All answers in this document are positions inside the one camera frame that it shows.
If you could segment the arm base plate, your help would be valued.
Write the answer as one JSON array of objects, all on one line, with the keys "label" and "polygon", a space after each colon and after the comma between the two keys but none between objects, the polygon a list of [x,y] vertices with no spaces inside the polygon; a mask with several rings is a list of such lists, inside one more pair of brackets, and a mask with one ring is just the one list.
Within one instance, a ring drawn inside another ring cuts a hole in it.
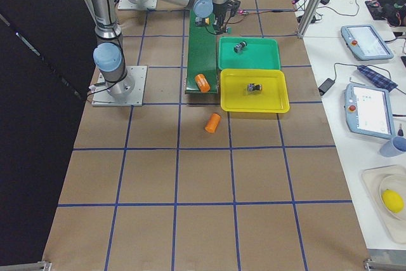
[{"label": "arm base plate", "polygon": [[155,10],[157,0],[119,0],[119,11],[150,11]]},{"label": "arm base plate", "polygon": [[91,105],[94,107],[141,107],[147,78],[147,66],[126,66],[127,75],[121,82],[105,83],[98,73],[95,89],[92,90]]}]

